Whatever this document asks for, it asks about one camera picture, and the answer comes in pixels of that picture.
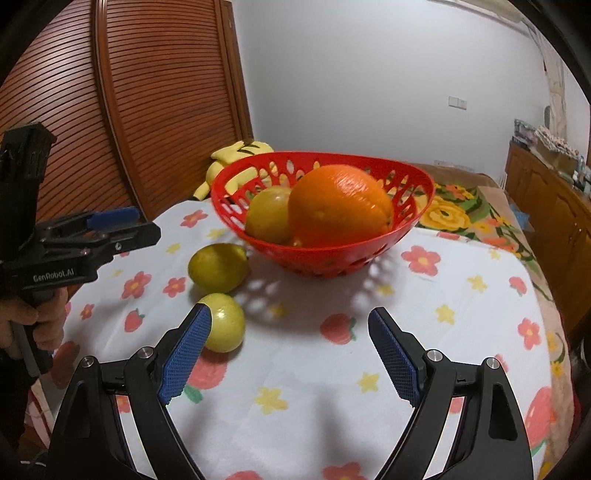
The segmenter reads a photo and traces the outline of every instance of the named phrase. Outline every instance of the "metal screw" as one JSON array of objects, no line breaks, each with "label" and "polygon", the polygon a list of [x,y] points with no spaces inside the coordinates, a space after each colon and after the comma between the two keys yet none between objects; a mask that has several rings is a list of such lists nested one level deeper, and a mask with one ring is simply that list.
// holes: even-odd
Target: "metal screw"
[{"label": "metal screw", "polygon": [[439,350],[429,350],[427,358],[433,362],[440,362],[443,360],[443,354]]},{"label": "metal screw", "polygon": [[491,367],[493,370],[496,370],[497,368],[499,368],[501,366],[501,363],[493,357],[487,358],[486,359],[486,364]]},{"label": "metal screw", "polygon": [[95,363],[95,357],[90,356],[90,355],[89,356],[86,356],[82,360],[80,360],[80,365],[82,365],[83,368],[88,368],[93,363]]},{"label": "metal screw", "polygon": [[154,353],[154,349],[150,346],[143,346],[137,351],[137,355],[140,358],[150,358]]}]

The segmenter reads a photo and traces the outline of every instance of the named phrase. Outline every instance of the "yellow lemon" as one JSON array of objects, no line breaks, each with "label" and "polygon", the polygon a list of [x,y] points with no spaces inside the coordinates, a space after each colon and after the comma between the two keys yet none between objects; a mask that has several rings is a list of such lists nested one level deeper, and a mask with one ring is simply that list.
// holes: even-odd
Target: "yellow lemon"
[{"label": "yellow lemon", "polygon": [[188,271],[191,280],[203,291],[227,293],[248,275],[248,259],[239,245],[213,244],[191,257]]},{"label": "yellow lemon", "polygon": [[287,202],[291,190],[273,186],[256,194],[248,206],[244,231],[257,240],[284,245],[291,239]]},{"label": "yellow lemon", "polygon": [[205,347],[217,353],[227,353],[238,348],[246,329],[240,305],[223,293],[205,295],[199,303],[207,305],[212,312],[212,331]]}]

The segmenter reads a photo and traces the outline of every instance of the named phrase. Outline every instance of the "tablecloth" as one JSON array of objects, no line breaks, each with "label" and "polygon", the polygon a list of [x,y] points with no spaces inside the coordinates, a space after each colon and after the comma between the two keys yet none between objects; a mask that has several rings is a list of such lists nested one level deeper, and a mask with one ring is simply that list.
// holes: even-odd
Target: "tablecloth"
[{"label": "tablecloth", "polygon": [[[209,202],[163,213],[158,245],[123,254],[69,304],[64,344],[44,379],[57,412],[75,365],[128,358],[155,345],[202,293],[187,276],[201,247],[237,242]],[[247,318],[241,348],[205,352],[168,406],[187,450],[209,480],[372,479],[412,409],[389,381],[367,331],[384,306],[403,330],[452,361],[499,359],[524,416],[535,474],[553,414],[540,308],[514,255],[413,229],[368,267],[331,280],[299,277],[256,252],[233,292]],[[126,397],[118,398],[139,471],[152,475]],[[454,399],[427,476],[443,469],[459,421]]]}]

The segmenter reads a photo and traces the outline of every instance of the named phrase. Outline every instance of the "red basket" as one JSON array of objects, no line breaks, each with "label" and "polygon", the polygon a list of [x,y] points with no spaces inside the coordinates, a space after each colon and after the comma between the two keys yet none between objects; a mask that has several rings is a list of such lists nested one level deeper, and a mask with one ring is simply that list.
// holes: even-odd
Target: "red basket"
[{"label": "red basket", "polygon": [[[307,172],[320,165],[345,164],[371,174],[392,197],[394,221],[392,230],[357,244],[325,248],[296,248],[257,240],[244,232],[250,200],[271,185],[293,186]],[[226,185],[240,172],[255,167],[258,176],[234,194]],[[383,158],[358,157],[313,152],[273,152],[244,158],[224,168],[212,185],[212,203],[222,221],[255,249],[279,265],[301,275],[330,278],[346,275],[370,263],[396,244],[417,224],[433,199],[433,180],[412,165]],[[418,212],[415,198],[425,195],[427,201]]]}]

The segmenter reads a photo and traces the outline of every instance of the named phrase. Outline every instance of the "hand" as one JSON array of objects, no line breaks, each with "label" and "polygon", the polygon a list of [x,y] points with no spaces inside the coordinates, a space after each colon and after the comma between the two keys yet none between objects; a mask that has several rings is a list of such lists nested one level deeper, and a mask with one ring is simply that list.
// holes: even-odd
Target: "hand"
[{"label": "hand", "polygon": [[52,351],[61,345],[66,321],[68,292],[65,288],[56,290],[51,300],[36,309],[18,297],[0,300],[0,348],[8,351],[13,358],[20,357],[9,322],[22,325],[38,323],[33,330],[33,339],[41,350]]}]

